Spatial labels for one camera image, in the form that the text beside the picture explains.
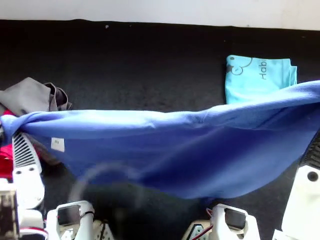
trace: cable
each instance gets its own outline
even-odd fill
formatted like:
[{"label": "cable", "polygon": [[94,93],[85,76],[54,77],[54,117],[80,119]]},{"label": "cable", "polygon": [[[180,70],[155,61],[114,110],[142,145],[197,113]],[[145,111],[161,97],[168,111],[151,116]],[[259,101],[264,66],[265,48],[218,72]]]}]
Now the cable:
[{"label": "cable", "polygon": [[206,208],[206,213],[209,215],[209,217],[211,218],[212,216],[212,210],[210,208]]},{"label": "cable", "polygon": [[82,214],[81,216],[80,216],[80,219],[82,219],[85,215],[87,215],[87,214],[92,214],[93,216],[95,215],[95,213],[93,212],[93,211],[86,211],[84,214]]},{"label": "cable", "polygon": [[31,235],[31,234],[39,234],[44,236],[44,239],[47,240],[48,239],[48,232],[42,228],[38,228],[38,227],[23,227],[20,228],[19,233],[23,235]]},{"label": "cable", "polygon": [[213,228],[213,226],[210,225],[209,227],[207,227],[206,229],[204,229],[201,233],[199,233],[197,236],[195,236],[195,237],[192,238],[191,240],[197,240],[198,238],[200,238],[201,236],[203,236],[203,235],[205,235],[207,232],[209,232],[212,228]]}]

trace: folded towel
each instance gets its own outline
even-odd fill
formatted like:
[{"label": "folded towel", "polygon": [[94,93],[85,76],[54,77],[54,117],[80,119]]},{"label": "folded towel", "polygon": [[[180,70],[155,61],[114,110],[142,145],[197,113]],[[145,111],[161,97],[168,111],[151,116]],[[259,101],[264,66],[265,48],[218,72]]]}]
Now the folded towel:
[{"label": "folded towel", "polygon": [[290,59],[263,59],[230,55],[226,58],[227,104],[258,100],[297,84],[297,67]]}]

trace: black carpet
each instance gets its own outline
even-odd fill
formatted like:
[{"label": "black carpet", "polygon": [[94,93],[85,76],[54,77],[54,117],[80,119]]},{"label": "black carpet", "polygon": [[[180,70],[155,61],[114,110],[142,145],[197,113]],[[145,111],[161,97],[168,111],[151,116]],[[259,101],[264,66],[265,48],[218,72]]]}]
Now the black carpet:
[{"label": "black carpet", "polygon": [[[0,88],[26,77],[53,82],[68,93],[74,109],[170,112],[223,104],[230,54],[291,58],[298,82],[320,78],[316,31],[82,20],[2,20],[0,30]],[[256,216],[261,239],[270,240],[281,227],[296,167],[223,202]],[[75,180],[62,165],[45,166],[43,180],[47,209],[68,200]],[[97,218],[109,221],[118,240],[179,240],[190,222],[207,219],[203,200],[125,183],[88,186],[83,198],[93,203]]]}]

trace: clothing tag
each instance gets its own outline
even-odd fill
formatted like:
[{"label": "clothing tag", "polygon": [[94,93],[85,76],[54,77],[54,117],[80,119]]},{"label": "clothing tag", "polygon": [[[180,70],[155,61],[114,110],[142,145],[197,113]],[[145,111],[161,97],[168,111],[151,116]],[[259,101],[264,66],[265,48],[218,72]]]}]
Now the clothing tag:
[{"label": "clothing tag", "polygon": [[65,152],[65,139],[63,138],[51,138],[51,149],[57,150],[60,152]]}]

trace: light blue cloth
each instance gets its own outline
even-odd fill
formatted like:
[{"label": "light blue cloth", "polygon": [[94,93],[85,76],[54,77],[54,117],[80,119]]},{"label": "light blue cloth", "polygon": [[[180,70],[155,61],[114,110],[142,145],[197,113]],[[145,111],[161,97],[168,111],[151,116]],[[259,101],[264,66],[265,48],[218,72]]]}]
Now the light blue cloth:
[{"label": "light blue cloth", "polygon": [[[320,81],[197,112],[77,110],[0,121],[6,143],[17,130],[31,134],[76,177],[99,173],[91,183],[233,198],[271,182],[304,153],[320,127]],[[64,148],[52,148],[52,137]]]},{"label": "light blue cloth", "polygon": [[258,100],[297,84],[297,67],[290,59],[263,59],[230,55],[226,58],[227,104]]}]

